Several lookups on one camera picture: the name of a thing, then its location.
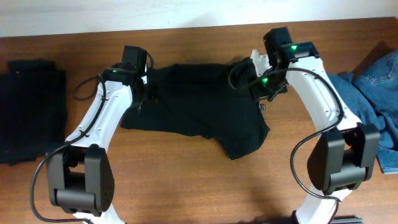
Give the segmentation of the black t-shirt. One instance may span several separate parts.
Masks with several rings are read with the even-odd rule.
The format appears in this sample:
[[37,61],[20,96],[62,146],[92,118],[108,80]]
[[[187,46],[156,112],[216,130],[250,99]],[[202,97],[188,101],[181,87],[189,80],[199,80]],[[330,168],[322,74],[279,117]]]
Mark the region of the black t-shirt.
[[258,150],[270,131],[258,99],[273,93],[263,82],[240,89],[255,78],[250,58],[153,69],[147,99],[141,108],[126,110],[121,127],[214,138],[231,160],[239,159]]

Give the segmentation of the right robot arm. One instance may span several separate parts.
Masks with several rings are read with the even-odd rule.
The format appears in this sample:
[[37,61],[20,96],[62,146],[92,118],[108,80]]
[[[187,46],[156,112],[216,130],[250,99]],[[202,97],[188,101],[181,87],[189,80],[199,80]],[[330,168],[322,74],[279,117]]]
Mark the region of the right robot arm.
[[[268,101],[290,85],[299,95],[316,128],[292,150],[290,169],[307,195],[289,223],[362,223],[356,216],[337,217],[340,203],[373,174],[380,134],[363,124],[348,108],[323,66],[312,42],[292,42],[286,27],[271,29],[263,37],[267,53],[253,51],[251,60]],[[307,141],[318,141],[308,158],[311,187],[299,181],[294,158]]]

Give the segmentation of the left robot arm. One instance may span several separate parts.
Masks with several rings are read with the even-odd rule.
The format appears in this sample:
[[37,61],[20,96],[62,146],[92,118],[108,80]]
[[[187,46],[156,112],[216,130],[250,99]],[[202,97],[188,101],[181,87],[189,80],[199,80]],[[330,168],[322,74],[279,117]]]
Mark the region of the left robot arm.
[[95,98],[78,127],[48,156],[50,203],[74,222],[122,223],[112,204],[115,181],[107,152],[125,112],[141,112],[152,67],[146,50],[125,46],[121,62],[97,75]]

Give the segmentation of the black fabric storage container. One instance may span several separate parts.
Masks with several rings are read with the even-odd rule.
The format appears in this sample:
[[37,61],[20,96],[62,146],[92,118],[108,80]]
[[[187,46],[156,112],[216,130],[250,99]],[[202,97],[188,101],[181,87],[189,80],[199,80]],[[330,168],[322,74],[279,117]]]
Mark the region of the black fabric storage container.
[[43,59],[7,62],[1,75],[1,163],[34,161],[65,140],[65,71]]

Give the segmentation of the blue denim jeans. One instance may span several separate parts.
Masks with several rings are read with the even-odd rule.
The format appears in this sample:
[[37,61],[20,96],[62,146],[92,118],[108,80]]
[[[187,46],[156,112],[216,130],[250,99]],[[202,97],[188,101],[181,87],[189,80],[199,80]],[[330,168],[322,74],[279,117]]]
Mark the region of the blue denim jeans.
[[348,108],[380,132],[377,159],[385,174],[397,173],[397,51],[372,63],[358,77],[328,75]]

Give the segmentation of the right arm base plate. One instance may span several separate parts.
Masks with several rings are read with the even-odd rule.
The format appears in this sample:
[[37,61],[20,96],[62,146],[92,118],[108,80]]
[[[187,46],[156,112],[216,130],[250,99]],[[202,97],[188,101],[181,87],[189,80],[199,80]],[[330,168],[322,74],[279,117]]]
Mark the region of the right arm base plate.
[[358,217],[339,217],[333,219],[330,224],[363,224],[363,219]]

